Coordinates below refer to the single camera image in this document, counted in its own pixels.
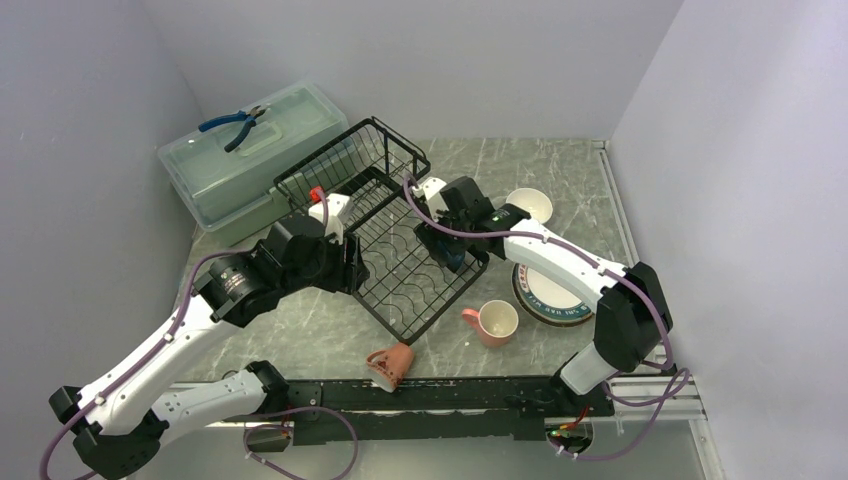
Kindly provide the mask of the black wire dish rack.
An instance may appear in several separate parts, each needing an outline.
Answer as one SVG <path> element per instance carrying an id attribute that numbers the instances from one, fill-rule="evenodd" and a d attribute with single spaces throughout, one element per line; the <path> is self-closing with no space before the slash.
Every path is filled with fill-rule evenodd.
<path id="1" fill-rule="evenodd" d="M 440 265 L 416 235 L 420 218 L 404 197 L 406 175 L 422 181 L 425 153 L 376 117 L 366 118 L 278 174 L 276 190 L 291 211 L 304 212 L 310 192 L 345 195 L 353 205 L 344 233 L 360 247 L 368 273 L 353 297 L 398 341 L 418 340 L 486 271 L 467 253 Z"/>

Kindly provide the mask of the small pink mug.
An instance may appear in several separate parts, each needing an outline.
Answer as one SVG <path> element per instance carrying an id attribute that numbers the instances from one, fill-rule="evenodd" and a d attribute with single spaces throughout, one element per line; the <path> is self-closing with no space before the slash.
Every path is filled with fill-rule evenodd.
<path id="1" fill-rule="evenodd" d="M 414 350 L 399 342 L 388 349 L 372 352 L 365 362 L 371 380 L 382 390 L 392 393 L 404 379 L 414 358 Z"/>

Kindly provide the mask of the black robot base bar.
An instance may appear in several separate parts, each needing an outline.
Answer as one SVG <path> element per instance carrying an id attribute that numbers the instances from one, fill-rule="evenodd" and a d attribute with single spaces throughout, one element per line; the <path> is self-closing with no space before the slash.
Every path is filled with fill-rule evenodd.
<path id="1" fill-rule="evenodd" d="M 548 376 L 421 378 L 388 393 L 366 379 L 292 380 L 264 420 L 291 422 L 297 446 L 349 439 L 510 437 L 543 441 L 558 421 L 611 417 L 602 389 L 569 393 Z"/>

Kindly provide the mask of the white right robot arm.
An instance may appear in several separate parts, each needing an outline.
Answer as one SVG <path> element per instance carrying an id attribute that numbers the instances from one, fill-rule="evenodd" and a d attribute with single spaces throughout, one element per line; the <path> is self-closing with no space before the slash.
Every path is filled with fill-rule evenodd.
<path id="1" fill-rule="evenodd" d="M 590 391 L 617 373 L 634 371 L 658 344 L 666 352 L 660 369 L 671 367 L 672 322 L 652 267 L 643 262 L 626 267 L 592 254 L 513 203 L 494 207 L 467 176 L 435 187 L 405 175 L 403 191 L 413 212 L 434 231 L 439 253 L 470 250 L 525 265 L 593 312 L 592 342 L 563 364 L 550 391 L 560 413 L 578 413 Z"/>

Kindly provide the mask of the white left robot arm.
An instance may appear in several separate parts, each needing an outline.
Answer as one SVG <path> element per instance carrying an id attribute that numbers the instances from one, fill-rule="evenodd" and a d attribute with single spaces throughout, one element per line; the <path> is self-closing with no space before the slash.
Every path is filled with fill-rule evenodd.
<path id="1" fill-rule="evenodd" d="M 232 417 L 272 420 L 289 405 L 289 386 L 267 361 L 216 383 L 171 391 L 205 351 L 315 287 L 350 294 L 367 279 L 355 234 L 329 232 L 313 217 L 276 222 L 252 248 L 203 257 L 176 311 L 118 365 L 83 387 L 64 386 L 50 406 L 90 476 L 121 479 L 166 444 Z"/>

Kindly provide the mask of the white ceramic bowl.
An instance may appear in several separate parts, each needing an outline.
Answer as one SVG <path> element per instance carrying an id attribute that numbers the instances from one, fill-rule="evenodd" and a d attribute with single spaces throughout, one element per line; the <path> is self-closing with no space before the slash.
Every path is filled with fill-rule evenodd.
<path id="1" fill-rule="evenodd" d="M 534 188 L 518 188 L 507 197 L 506 202 L 526 211 L 532 219 L 541 224 L 548 222 L 553 215 L 553 203 L 540 190 Z"/>

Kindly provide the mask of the dark blue tan bowl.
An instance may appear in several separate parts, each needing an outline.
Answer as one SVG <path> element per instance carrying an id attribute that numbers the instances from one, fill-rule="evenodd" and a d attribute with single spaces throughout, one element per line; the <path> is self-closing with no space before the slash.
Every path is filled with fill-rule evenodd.
<path id="1" fill-rule="evenodd" d="M 436 261 L 453 273 L 458 273 L 464 265 L 465 249 L 461 242 L 443 239 L 436 242 Z"/>

